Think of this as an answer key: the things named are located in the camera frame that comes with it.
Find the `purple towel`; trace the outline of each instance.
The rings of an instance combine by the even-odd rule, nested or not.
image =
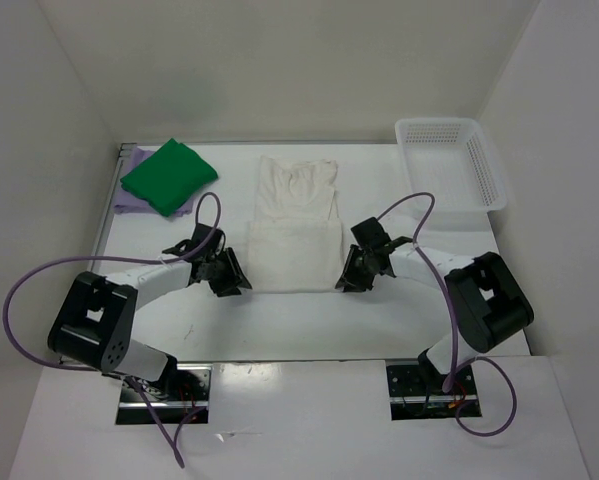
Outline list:
[[[119,178],[122,178],[134,170],[141,162],[149,158],[155,152],[147,152],[140,148],[133,148],[130,158],[126,160],[121,168]],[[188,199],[186,203],[180,206],[173,214],[173,217],[181,217],[192,213],[192,207],[194,200],[192,197]],[[113,202],[112,209],[115,213],[157,213],[148,202],[135,197],[132,193],[126,192],[121,185],[117,187],[117,193],[115,194],[115,200]]]

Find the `plastic laundry basket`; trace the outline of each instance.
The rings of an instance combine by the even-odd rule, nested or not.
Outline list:
[[[506,206],[498,161],[476,121],[402,119],[395,130],[412,189],[433,193],[435,211],[488,212]],[[419,211],[427,206],[427,199],[414,203]]]

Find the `folded green fabric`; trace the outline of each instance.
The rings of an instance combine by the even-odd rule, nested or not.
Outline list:
[[[168,217],[193,193],[217,178],[215,169],[197,152],[171,138],[123,177],[121,187]]]

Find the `white table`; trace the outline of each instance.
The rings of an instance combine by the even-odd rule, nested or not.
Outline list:
[[[350,227],[411,193],[396,145],[192,147],[219,173],[209,190],[221,198],[220,226],[246,273],[247,226],[254,213],[261,155],[337,161],[345,254],[353,240]],[[211,223],[214,211],[209,200],[202,221]],[[433,224],[420,241],[460,254],[496,252],[487,215],[472,215],[468,220],[458,227]],[[400,207],[383,224],[394,238],[412,235],[416,222],[407,207]],[[193,229],[194,215],[174,220],[155,214],[114,215],[99,253],[156,258],[161,250],[189,238]],[[105,263],[99,271],[126,268]],[[137,312],[133,338],[180,360],[290,361],[412,358],[448,332],[448,312],[440,292],[403,279],[381,277],[375,285],[363,294],[246,294],[223,299],[214,297],[207,285],[193,285]],[[528,355],[524,334],[518,333],[491,354]]]
[[[118,382],[45,368],[10,480],[587,479],[548,359],[498,361],[519,410],[490,439],[453,419],[391,421],[382,361],[216,365],[209,423],[180,438],[183,471],[156,426],[114,425]],[[510,394],[489,365],[474,374],[484,417],[466,423],[493,429]]]

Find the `robotic arm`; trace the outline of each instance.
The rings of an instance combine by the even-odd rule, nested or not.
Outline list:
[[[391,240],[374,217],[353,227],[352,233],[358,245],[350,247],[337,288],[344,292],[371,290],[377,274],[440,288],[412,239]],[[472,258],[419,248],[445,281],[459,327],[458,365],[489,352],[532,323],[532,307],[496,253]],[[418,357],[422,377],[431,386],[439,387],[450,372],[451,339],[451,334],[446,335]]]
[[[197,224],[191,239],[164,250],[164,260],[197,247],[212,228]],[[108,276],[83,272],[77,276],[59,311],[48,346],[54,352],[104,374],[131,375],[148,382],[164,396],[176,396],[189,374],[177,370],[177,359],[132,340],[135,311],[166,293],[207,281],[218,297],[240,295],[252,288],[225,235],[216,229],[206,246],[185,261],[147,265]]]

